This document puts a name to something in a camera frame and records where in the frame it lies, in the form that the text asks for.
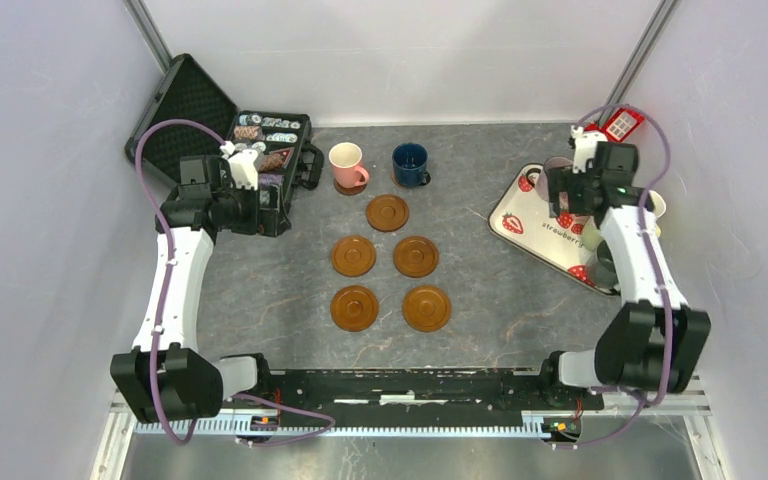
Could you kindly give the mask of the light green mug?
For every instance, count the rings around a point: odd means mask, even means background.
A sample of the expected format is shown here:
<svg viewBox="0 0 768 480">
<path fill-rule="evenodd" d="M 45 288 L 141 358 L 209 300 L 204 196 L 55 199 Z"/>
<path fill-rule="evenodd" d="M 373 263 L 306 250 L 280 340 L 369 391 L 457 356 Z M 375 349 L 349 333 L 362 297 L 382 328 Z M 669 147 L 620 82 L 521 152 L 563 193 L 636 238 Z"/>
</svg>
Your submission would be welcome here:
<svg viewBox="0 0 768 480">
<path fill-rule="evenodd" d="M 601 232 L 596 226 L 594 218 L 590 217 L 583 226 L 581 242 L 588 251 L 595 252 L 602 241 Z"/>
</svg>

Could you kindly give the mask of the dark brown coaster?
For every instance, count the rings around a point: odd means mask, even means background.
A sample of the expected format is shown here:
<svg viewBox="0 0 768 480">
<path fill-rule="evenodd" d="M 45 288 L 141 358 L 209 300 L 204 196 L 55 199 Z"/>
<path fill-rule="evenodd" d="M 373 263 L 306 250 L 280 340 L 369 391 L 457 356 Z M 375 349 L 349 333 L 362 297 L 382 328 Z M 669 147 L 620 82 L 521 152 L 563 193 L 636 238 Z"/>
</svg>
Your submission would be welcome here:
<svg viewBox="0 0 768 480">
<path fill-rule="evenodd" d="M 333 186 L 334 186 L 335 190 L 338 193 L 340 193 L 341 195 L 345 195 L 345 196 L 358 195 L 358 194 L 362 193 L 367 188 L 366 184 L 360 185 L 360 186 L 355 186 L 355 187 L 349 187 L 349 188 L 343 187 L 336 180 L 333 181 Z"/>
</svg>

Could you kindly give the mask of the dark green mug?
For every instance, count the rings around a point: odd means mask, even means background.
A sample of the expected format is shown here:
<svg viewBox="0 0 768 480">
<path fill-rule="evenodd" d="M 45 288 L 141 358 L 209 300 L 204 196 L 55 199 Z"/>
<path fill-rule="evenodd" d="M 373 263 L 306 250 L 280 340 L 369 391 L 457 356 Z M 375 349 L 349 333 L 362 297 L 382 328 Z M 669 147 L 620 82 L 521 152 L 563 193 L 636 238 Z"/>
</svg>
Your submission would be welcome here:
<svg viewBox="0 0 768 480">
<path fill-rule="evenodd" d="M 613 292 L 618 286 L 618 276 L 613 256 L 607 242 L 603 240 L 586 266 L 590 282 L 601 290 Z"/>
</svg>

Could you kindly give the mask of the grooved wooden coaster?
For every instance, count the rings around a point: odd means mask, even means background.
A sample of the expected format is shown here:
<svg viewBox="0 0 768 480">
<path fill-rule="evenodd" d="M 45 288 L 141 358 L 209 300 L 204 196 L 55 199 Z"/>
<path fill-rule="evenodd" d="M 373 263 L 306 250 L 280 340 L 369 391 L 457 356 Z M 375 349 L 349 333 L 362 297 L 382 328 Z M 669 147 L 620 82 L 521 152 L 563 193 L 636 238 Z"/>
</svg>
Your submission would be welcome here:
<svg viewBox="0 0 768 480">
<path fill-rule="evenodd" d="M 406 201 L 393 194 L 379 195 L 366 207 L 369 225 L 380 232 L 393 232 L 401 229 L 409 220 L 410 210 Z"/>
</svg>

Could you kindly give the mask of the pink mug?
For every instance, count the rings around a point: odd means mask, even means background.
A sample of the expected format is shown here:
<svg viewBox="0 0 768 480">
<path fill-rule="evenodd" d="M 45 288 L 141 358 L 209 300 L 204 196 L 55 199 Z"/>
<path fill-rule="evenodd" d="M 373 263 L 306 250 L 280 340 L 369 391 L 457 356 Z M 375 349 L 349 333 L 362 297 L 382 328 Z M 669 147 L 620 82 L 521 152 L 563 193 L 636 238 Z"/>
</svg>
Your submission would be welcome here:
<svg viewBox="0 0 768 480">
<path fill-rule="evenodd" d="M 328 154 L 337 184 L 344 189 L 365 187 L 370 175 L 363 166 L 362 149 L 355 143 L 342 142 L 333 146 Z"/>
</svg>

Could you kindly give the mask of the dark blue mug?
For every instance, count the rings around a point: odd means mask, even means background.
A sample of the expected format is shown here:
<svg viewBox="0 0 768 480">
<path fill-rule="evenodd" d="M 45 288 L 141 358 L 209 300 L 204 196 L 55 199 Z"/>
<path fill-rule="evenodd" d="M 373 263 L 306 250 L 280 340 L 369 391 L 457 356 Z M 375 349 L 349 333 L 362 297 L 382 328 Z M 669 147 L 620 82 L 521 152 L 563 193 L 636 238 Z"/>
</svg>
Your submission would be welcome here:
<svg viewBox="0 0 768 480">
<path fill-rule="evenodd" d="M 431 181 L 428 152 L 420 144 L 404 143 L 392 152 L 393 174 L 406 185 L 428 185 Z"/>
</svg>

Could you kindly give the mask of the yellow mug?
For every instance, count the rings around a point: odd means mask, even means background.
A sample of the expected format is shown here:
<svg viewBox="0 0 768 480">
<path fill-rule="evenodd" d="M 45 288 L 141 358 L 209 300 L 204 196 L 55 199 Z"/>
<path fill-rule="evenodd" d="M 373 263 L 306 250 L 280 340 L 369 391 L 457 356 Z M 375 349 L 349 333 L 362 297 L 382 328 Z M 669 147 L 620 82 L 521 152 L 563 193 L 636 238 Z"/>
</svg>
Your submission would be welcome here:
<svg viewBox="0 0 768 480">
<path fill-rule="evenodd" d="M 667 205 L 663 197 L 654 190 L 651 190 L 649 192 L 649 197 L 652 202 L 653 214 L 655 216 L 655 223 L 654 223 L 655 235 L 657 238 L 659 238 L 661 236 L 661 228 L 658 224 L 658 221 L 666 213 Z"/>
</svg>

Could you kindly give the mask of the light wooden coaster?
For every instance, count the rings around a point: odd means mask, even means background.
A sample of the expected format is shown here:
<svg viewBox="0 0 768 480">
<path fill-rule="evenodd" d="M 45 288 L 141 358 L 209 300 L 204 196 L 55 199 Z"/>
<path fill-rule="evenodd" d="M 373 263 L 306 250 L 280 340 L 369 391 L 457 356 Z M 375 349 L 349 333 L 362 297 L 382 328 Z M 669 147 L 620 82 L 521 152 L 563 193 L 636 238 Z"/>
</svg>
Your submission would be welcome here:
<svg viewBox="0 0 768 480">
<path fill-rule="evenodd" d="M 423 186 L 424 186 L 424 185 L 423 185 L 423 184 L 421 184 L 421 183 L 420 183 L 419 185 L 406 185 L 406 184 L 400 183 L 400 182 L 399 182 L 399 180 L 398 180 L 398 178 L 395 176 L 395 174 L 391 174 L 391 180 L 392 180 L 392 182 L 393 182 L 393 183 L 394 183 L 394 184 L 395 184 L 397 187 L 399 187 L 399 188 L 402 188 L 402 189 L 408 189 L 408 190 L 412 190 L 412 189 L 417 189 L 417 188 L 420 188 L 420 187 L 423 187 Z"/>
</svg>

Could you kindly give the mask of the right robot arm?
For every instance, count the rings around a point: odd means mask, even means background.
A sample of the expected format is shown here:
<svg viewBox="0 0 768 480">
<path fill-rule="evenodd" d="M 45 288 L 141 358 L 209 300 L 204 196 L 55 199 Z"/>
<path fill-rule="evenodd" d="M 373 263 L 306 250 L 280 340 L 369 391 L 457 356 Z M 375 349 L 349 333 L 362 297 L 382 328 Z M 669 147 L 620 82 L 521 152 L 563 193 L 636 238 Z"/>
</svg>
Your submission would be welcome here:
<svg viewBox="0 0 768 480">
<path fill-rule="evenodd" d="M 634 186 L 636 146 L 574 140 L 569 166 L 547 171 L 551 215 L 593 218 L 610 251 L 623 305 L 596 346 L 554 355 L 556 370 L 537 382 L 551 408 L 579 388 L 627 387 L 660 402 L 687 388 L 711 331 L 708 314 L 692 308 L 669 272 L 655 232 L 651 194 Z"/>
</svg>

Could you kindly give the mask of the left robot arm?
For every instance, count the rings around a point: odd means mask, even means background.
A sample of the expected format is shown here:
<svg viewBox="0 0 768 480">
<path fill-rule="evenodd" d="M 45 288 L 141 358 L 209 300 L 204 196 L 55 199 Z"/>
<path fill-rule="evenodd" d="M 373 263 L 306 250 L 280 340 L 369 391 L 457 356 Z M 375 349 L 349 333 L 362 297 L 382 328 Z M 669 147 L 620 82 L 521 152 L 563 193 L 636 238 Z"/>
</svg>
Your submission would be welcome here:
<svg viewBox="0 0 768 480">
<path fill-rule="evenodd" d="M 158 251 L 149 303 L 131 349 L 110 364 L 114 383 L 143 424 L 211 418 L 235 394 L 255 408 L 273 397 L 261 357 L 211 362 L 197 347 L 206 267 L 220 231 L 245 228 L 257 217 L 260 158 L 252 149 L 229 158 L 184 157 L 180 183 L 164 201 L 152 201 Z"/>
</svg>

